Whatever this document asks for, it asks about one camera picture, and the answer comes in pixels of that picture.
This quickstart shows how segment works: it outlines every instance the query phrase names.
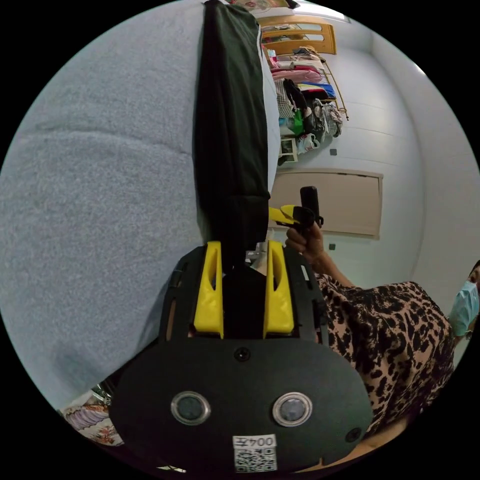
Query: beige door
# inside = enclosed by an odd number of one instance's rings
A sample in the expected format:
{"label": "beige door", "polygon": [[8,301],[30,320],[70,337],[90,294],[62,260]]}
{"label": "beige door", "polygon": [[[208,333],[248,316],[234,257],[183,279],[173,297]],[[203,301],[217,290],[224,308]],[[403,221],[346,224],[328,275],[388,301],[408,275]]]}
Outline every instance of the beige door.
{"label": "beige door", "polygon": [[270,206],[301,205],[300,189],[314,186],[324,231],[378,239],[382,178],[378,173],[353,170],[285,170],[275,177]]}

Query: face mask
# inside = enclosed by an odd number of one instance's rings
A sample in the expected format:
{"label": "face mask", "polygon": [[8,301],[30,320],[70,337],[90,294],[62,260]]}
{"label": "face mask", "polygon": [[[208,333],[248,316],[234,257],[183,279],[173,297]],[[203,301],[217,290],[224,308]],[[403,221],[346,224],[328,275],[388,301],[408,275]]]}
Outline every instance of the face mask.
{"label": "face mask", "polygon": [[477,284],[466,281],[456,294],[448,319],[455,336],[463,337],[478,314],[479,291]]}

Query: woman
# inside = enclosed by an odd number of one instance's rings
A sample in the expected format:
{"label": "woman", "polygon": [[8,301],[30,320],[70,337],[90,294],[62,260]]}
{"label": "woman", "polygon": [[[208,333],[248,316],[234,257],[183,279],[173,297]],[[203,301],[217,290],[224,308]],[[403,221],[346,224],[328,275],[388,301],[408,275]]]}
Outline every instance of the woman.
{"label": "woman", "polygon": [[414,282],[354,286],[324,250],[316,224],[306,237],[290,229],[287,238],[316,273],[330,317],[330,348],[358,371],[373,407],[363,441],[338,463],[347,462],[392,440],[431,405],[454,371],[453,331]]}
{"label": "woman", "polygon": [[456,294],[448,321],[455,335],[455,345],[472,333],[479,317],[480,260]]}

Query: leopard print dress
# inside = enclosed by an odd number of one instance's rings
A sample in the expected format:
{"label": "leopard print dress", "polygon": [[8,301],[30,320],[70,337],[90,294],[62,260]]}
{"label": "leopard print dress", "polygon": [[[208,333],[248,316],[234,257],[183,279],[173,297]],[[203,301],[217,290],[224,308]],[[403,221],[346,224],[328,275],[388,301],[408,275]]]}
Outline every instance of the leopard print dress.
{"label": "leopard print dress", "polygon": [[358,371],[373,420],[365,438],[431,405],[454,371],[454,335],[414,282],[345,288],[317,276],[330,317],[329,346]]}

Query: wall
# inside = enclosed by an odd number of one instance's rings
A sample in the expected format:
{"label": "wall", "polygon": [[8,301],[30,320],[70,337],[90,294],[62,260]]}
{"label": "wall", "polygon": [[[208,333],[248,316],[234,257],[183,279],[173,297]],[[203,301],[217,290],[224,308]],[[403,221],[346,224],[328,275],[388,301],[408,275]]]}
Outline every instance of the wall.
{"label": "wall", "polygon": [[[324,55],[338,82],[350,120],[339,138],[301,155],[298,168],[340,168],[381,173],[380,240],[325,235],[338,267],[361,287],[410,280],[422,241],[424,190],[418,140],[402,97],[368,53],[339,48]],[[330,155],[337,149],[337,156]],[[283,240],[285,233],[275,237]]]}
{"label": "wall", "polygon": [[425,233],[413,280],[448,314],[480,258],[478,166],[460,123],[433,83],[377,34],[372,52],[405,98],[424,161]]}

